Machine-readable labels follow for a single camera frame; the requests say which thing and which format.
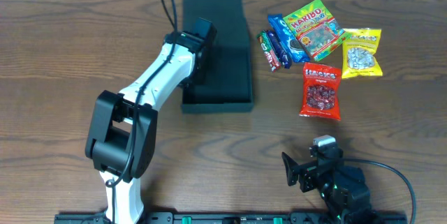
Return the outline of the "black box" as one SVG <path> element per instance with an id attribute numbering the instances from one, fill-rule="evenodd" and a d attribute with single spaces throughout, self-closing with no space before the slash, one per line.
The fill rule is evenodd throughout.
<path id="1" fill-rule="evenodd" d="M 242 0 L 182 0 L 183 30 L 200 18 L 217 29 L 200 69 L 203 80 L 183 89 L 185 114 L 250 112 L 254 106 L 251 44 Z"/>

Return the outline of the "yellow Hacks candy bag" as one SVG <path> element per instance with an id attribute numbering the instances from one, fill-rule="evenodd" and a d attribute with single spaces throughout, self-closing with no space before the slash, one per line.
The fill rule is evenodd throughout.
<path id="1" fill-rule="evenodd" d="M 342 79 L 357 76 L 382 76 L 383 71 L 375 58 L 381 39 L 381 29 L 345 29 L 351 36 L 342 43 Z"/>

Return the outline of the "blue Oreo pack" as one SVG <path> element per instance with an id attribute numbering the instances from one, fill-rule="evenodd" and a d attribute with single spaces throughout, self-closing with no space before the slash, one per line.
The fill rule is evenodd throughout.
<path id="1" fill-rule="evenodd" d="M 281 46 L 295 63 L 310 61 L 307 53 L 283 20 L 282 14 L 268 15 L 268 22 L 274 29 Z"/>

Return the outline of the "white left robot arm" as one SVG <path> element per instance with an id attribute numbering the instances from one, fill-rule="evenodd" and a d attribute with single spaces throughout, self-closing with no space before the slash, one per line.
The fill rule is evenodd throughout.
<path id="1" fill-rule="evenodd" d="M 216 34 L 213 23 L 203 18 L 191 31 L 174 30 L 139 78 L 117 93 L 105 90 L 97 97 L 85 155 L 106 187 L 104 223 L 140 221 L 140 178 L 154 155 L 159 110 L 176 87 L 198 77 Z"/>

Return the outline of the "Haribo gummy bag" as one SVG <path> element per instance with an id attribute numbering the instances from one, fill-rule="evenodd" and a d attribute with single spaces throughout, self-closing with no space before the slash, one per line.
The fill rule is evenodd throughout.
<path id="1" fill-rule="evenodd" d="M 326 58 L 351 37 L 321 0 L 313 0 L 283 21 L 314 61 Z"/>

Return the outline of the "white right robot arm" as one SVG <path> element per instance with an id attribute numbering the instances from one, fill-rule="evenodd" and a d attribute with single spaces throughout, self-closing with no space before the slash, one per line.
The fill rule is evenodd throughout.
<path id="1" fill-rule="evenodd" d="M 316 160 L 298 164 L 286 153 L 281 157 L 289 186 L 299 185 L 303 193 L 317 190 L 338 223 L 377 224 L 384 220 L 372 209 L 371 194 L 363 171 L 345 165 L 338 144 L 313 145 L 309 152 Z"/>

